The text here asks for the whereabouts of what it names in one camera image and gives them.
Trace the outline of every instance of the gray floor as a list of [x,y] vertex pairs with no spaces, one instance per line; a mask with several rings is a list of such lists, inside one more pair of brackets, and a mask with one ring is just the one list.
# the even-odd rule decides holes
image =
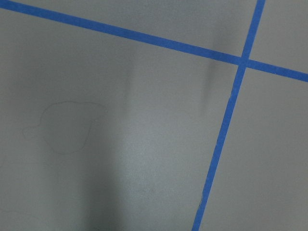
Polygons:
[[[240,56],[250,1],[18,1]],[[251,59],[308,72],[305,1]],[[188,231],[237,66],[0,9],[0,230]],[[202,231],[306,231],[308,83],[247,69]]]

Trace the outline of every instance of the sketch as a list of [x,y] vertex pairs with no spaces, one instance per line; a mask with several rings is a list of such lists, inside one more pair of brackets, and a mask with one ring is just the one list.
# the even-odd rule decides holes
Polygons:
[[23,135],[27,140],[41,136],[54,152],[71,154],[85,146],[92,123],[105,112],[99,103],[53,103],[42,112],[39,124],[24,128]]

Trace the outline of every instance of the blue painter's tape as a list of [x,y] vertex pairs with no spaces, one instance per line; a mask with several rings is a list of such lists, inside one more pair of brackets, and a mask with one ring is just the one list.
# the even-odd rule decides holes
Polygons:
[[222,120],[217,143],[216,143],[213,157],[210,163],[210,167],[209,167],[209,170],[206,176],[205,185],[204,185],[203,192],[202,192],[201,203],[199,205],[199,208],[197,210],[197,213],[196,213],[196,216],[193,222],[192,231],[198,231],[201,225],[202,217],[203,217],[205,207],[206,207],[206,204],[209,198],[209,194],[210,194],[210,191],[213,185],[213,181],[214,181],[215,173],[216,173],[217,166],[219,163],[222,148],[223,148],[226,136],[227,136],[227,132],[228,132],[232,114],[235,108],[236,100],[237,100],[240,87],[242,84],[242,80],[245,74],[246,64],[248,63],[249,55],[250,55],[250,52],[251,52],[251,49],[252,49],[252,46],[254,44],[254,40],[256,37],[257,28],[260,23],[264,4],[265,4],[265,0],[258,0],[256,4],[256,8],[254,11],[254,15],[252,17],[252,21],[249,27],[248,35],[247,35],[243,53],[242,53],[242,63],[239,65],[236,75],[235,75],[231,96],[229,98],[227,108],[225,111],[225,115]]
[[265,64],[265,63],[254,61],[254,60],[249,60],[247,63],[247,67],[255,69],[255,70],[259,70],[259,71],[264,71],[264,72],[308,82],[308,74],[299,72],[299,71],[290,70],[284,67]]
[[186,43],[160,38],[153,35],[144,34],[141,32],[124,29],[117,26],[112,26],[104,23],[95,22],[92,20],[71,16],[64,13],[49,11],[42,8],[29,6],[13,1],[0,1],[0,8],[11,10],[19,13],[25,13],[40,18],[50,19],[56,22],[70,24],[73,26],[82,27],[89,30],[103,32],[110,35],[115,35],[127,39],[132,39],[139,42],[152,44],[159,47],[164,47],[176,51],[181,51],[188,54],[194,54],[205,58],[210,58],[218,61],[223,61],[230,64],[238,65],[241,61],[240,57],[213,51],[206,48],[201,48]]

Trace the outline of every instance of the gray surface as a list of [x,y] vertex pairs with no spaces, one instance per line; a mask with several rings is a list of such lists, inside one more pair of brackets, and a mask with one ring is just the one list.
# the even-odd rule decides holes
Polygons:
[[0,228],[190,230],[236,67],[0,21]]
[[307,87],[247,69],[200,230],[307,230]]
[[306,0],[266,1],[250,58],[308,73]]
[[241,56],[256,0],[18,0]]

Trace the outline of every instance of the blue tape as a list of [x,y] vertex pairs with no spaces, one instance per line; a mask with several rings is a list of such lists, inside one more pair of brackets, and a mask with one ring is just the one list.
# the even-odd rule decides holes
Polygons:
[[284,67],[265,64],[265,63],[254,61],[254,60],[249,60],[247,63],[247,67],[255,69],[255,70],[259,70],[259,71],[264,71],[264,72],[308,82],[308,74],[299,72],[299,71],[290,70]]
[[226,53],[222,53],[218,51],[213,51],[210,49],[201,48],[201,47],[189,45],[186,43],[169,40],[166,38],[160,38],[157,36],[148,35],[148,34],[124,29],[124,28],[117,27],[117,26],[99,23],[99,22],[95,22],[92,20],[71,16],[71,15],[64,14],[64,13],[45,10],[45,9],[34,7],[34,6],[21,4],[18,2],[13,2],[13,1],[1,2],[0,1],[0,8],[19,12],[19,13],[25,13],[25,14],[29,14],[32,16],[37,16],[40,18],[50,19],[56,22],[78,26],[78,27],[82,27],[85,29],[103,32],[106,34],[115,35],[115,36],[119,36],[119,37],[123,37],[127,39],[132,39],[135,41],[144,42],[144,43],[148,43],[148,44],[152,44],[155,46],[164,47],[164,48],[168,48],[168,49],[172,49],[176,51],[181,51],[181,52],[188,53],[188,54],[194,54],[194,55],[198,55],[198,56],[205,57],[205,58],[223,61],[223,62],[230,63],[230,64],[238,65],[241,60],[240,57],[237,57],[234,55],[230,55],[230,54],[226,54]]
[[252,21],[249,27],[248,35],[247,35],[243,53],[242,53],[242,63],[239,65],[236,75],[235,75],[231,96],[229,98],[227,108],[225,111],[225,115],[222,120],[221,128],[220,128],[219,135],[217,138],[217,143],[216,143],[213,157],[210,163],[210,167],[209,167],[209,170],[206,176],[205,185],[204,185],[203,192],[202,192],[201,203],[196,212],[196,216],[195,216],[193,226],[192,226],[192,231],[198,231],[201,225],[202,217],[203,217],[206,204],[209,198],[209,194],[210,194],[210,191],[213,185],[213,181],[214,181],[215,173],[216,173],[217,166],[219,163],[222,148],[223,148],[226,136],[227,136],[227,132],[228,132],[229,125],[231,122],[236,100],[237,100],[240,87],[242,84],[242,80],[245,74],[246,64],[248,63],[249,55],[250,55],[250,52],[251,52],[251,49],[252,49],[256,34],[257,34],[257,28],[259,26],[264,4],[265,4],[265,0],[258,0],[256,4],[256,8],[254,11],[254,15],[252,17]]

